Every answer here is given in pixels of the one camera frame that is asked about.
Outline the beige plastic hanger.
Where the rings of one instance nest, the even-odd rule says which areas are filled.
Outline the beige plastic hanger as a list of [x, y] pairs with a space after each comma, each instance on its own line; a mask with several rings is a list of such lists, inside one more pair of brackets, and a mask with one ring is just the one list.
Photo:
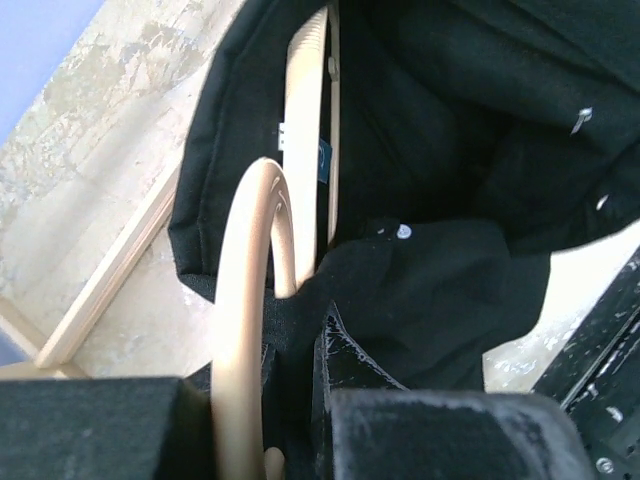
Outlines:
[[327, 237], [334, 238], [340, 165], [340, 25], [336, 4], [293, 35], [286, 57], [283, 161], [253, 162], [236, 189], [215, 294], [211, 407], [222, 479], [282, 479], [285, 457], [264, 448], [261, 339], [264, 281], [296, 293], [315, 269], [317, 183], [328, 182]]

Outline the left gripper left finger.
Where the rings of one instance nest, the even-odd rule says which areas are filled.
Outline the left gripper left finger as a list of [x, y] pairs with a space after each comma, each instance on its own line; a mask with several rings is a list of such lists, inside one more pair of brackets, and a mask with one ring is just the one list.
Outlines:
[[214, 479], [208, 398], [177, 377], [1, 384], [4, 479]]

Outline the black shirt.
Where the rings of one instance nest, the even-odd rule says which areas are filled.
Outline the black shirt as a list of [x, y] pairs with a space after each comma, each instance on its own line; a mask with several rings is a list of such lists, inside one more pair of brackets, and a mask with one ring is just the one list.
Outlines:
[[639, 217], [635, 1], [343, 1], [335, 246], [267, 300], [310, 377], [330, 304], [410, 388], [479, 389], [535, 325], [553, 252]]

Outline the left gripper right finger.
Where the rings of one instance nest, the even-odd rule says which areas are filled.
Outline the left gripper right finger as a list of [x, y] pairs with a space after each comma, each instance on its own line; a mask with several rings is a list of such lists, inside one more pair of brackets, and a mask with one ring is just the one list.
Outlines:
[[330, 307], [314, 345], [322, 479], [593, 479], [575, 425], [534, 394], [409, 390]]

